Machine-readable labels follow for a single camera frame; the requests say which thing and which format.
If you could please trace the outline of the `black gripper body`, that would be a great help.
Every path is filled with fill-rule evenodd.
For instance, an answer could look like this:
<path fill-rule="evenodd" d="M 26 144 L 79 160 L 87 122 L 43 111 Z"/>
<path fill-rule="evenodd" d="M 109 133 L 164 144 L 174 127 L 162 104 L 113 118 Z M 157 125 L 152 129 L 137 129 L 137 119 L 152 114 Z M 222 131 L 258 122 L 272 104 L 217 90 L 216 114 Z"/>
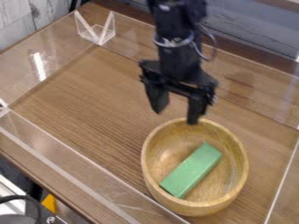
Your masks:
<path fill-rule="evenodd" d="M 176 93 L 186 99 L 193 94 L 209 94 L 214 97 L 217 80 L 201 70 L 200 58 L 192 44 L 177 48 L 157 46 L 158 60 L 138 61 L 140 81 L 162 85 L 168 93 Z"/>

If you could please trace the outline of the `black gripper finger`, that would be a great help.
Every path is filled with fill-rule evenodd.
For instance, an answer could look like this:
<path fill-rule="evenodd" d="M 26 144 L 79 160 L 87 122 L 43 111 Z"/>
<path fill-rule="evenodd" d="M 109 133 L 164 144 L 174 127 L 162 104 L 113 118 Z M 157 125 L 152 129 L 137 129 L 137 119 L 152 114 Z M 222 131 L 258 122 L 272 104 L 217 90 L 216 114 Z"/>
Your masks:
<path fill-rule="evenodd" d="M 213 96 L 209 94 L 192 94 L 188 97 L 186 123 L 194 125 L 198 118 L 205 115 L 208 106 L 213 103 Z"/>
<path fill-rule="evenodd" d="M 145 83 L 144 89 L 152 111 L 156 114 L 160 114 L 169 103 L 168 90 L 162 85 L 156 85 L 152 83 Z"/>

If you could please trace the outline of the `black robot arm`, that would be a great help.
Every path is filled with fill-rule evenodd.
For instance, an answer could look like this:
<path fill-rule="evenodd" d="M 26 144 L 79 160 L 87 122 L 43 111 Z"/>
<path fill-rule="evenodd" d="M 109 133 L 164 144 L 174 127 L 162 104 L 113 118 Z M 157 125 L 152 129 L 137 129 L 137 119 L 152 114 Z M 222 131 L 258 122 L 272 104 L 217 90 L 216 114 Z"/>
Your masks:
<path fill-rule="evenodd" d="M 146 0 L 153 15 L 153 43 L 158 59 L 138 61 L 140 81 L 154 113 L 169 103 L 169 94 L 188 99 L 186 123 L 194 125 L 213 103 L 217 80 L 201 69 L 201 26 L 206 16 L 205 0 Z"/>

